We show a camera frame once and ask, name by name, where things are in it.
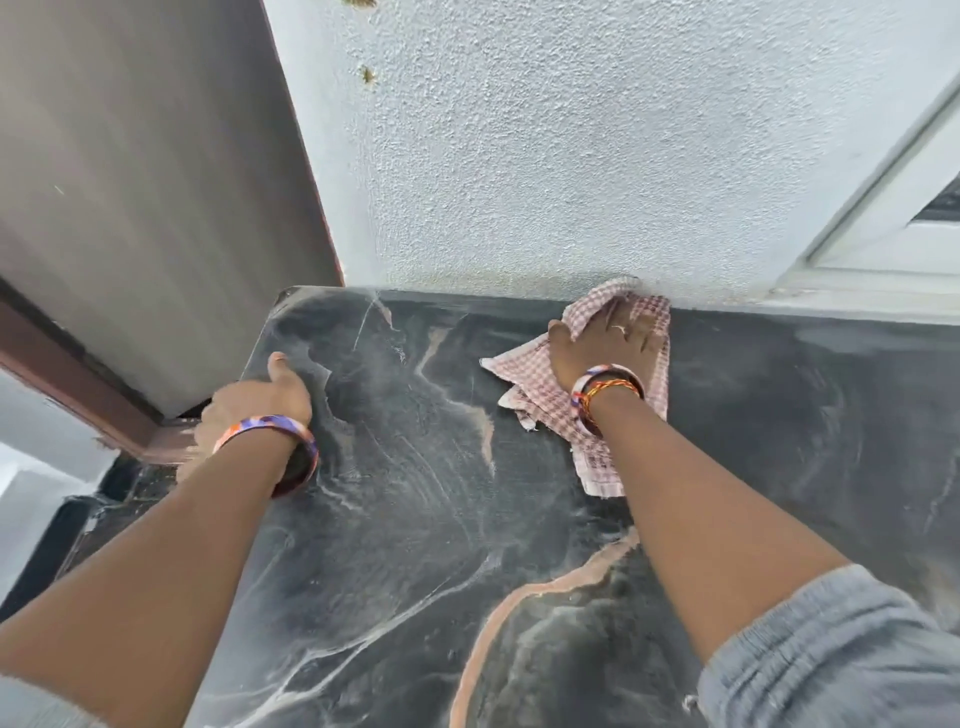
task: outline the forearm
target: forearm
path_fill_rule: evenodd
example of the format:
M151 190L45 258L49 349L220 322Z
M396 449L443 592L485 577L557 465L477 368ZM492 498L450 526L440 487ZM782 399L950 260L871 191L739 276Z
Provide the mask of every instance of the forearm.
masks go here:
M0 627L0 672L113 728L179 726L294 441L245 433Z
M811 579L849 563L629 391L601 393L592 413L643 547L702 660Z

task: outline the bangle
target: bangle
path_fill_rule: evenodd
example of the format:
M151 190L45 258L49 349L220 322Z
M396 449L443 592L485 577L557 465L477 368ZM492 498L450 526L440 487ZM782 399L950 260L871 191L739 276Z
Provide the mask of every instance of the bangle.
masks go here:
M593 415L590 414L590 403L598 393L610 387L626 387L638 397L640 396L639 390L636 389L629 379L595 379L580 400L580 419L584 423L584 426L590 429L592 434L595 434L597 437L601 437L602 435L600 434L600 427L597 426Z
M611 376L611 378L598 380L598 377L603 375ZM570 392L574 418L582 430L596 437L603 437L603 435L589 414L590 400L597 392L612 386L627 387L642 400L646 399L639 378L627 367L619 364L600 364L590 367L583 376L577 379Z
M216 445L213 446L213 452L216 452L230 440L241 432L247 432L252 429L278 429L287 434L293 435L297 439L297 446L290 455L287 462L286 471L280 482L274 488L272 497L280 497L290 491L296 490L305 483L317 470L320 462L320 451L317 448L317 441L309 429L301 425L291 417L285 415L263 415L262 417L249 417L241 420L236 425L230 426Z

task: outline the checkered cloth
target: checkered cloth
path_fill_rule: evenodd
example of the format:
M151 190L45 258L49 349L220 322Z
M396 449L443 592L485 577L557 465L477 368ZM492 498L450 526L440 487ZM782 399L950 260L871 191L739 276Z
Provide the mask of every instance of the checkered cloth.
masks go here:
M666 419L667 369L670 363L670 340L666 338L670 328L670 302L666 298L644 295L638 279L608 280L569 305L564 310L564 323L576 339L593 314L614 296L623 296L628 301L633 301L631 318L649 314L657 319L654 331L664 336L665 343L657 358L646 399L654 411ZM550 368L550 343L546 334L493 359L481 359L480 366L513 383L514 386L500 398L498 404L515 410L525 429L535 429L537 423L541 422L570 443L573 464L588 495L623 495L623 483L613 469L607 444L581 431L576 425L570 406L570 395L561 389Z

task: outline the purple bangle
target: purple bangle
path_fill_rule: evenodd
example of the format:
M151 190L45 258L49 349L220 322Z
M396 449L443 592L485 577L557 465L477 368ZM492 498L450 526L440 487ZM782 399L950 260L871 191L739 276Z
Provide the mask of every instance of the purple bangle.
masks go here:
M570 403L573 407L573 417L577 421L577 426L586 434L594 435L595 437L600 437L601 435L596 427L591 425L584 416L584 393L587 391L589 384L601 375L622 376L636 387L642 400L646 399L640 378L627 367L620 364L598 364L595 367L587 369L584 375L573 383L573 389L570 390Z
M236 425L231 425L227 431L221 435L220 439L217 440L216 445L213 446L213 452L216 452L222 448L241 432L263 428L279 429L297 438L297 447L298 449L304 450L307 462L309 463L309 468L306 469L306 474L297 476L296 473L291 475L285 473L283 475L283 478L274 488L273 497L278 497L299 488L300 485L309 480L310 476L313 475L313 473L317 470L318 463L320 463L320 451L317 448L317 441L314 439L313 433L299 422L291 417L287 417L286 415L263 415L261 417L249 417L246 420L241 420Z

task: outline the white window frame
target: white window frame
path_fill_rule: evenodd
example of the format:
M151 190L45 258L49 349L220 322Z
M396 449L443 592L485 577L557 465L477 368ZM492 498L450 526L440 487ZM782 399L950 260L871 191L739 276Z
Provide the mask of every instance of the white window frame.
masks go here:
M958 172L960 90L762 304L960 323L960 223L912 222Z

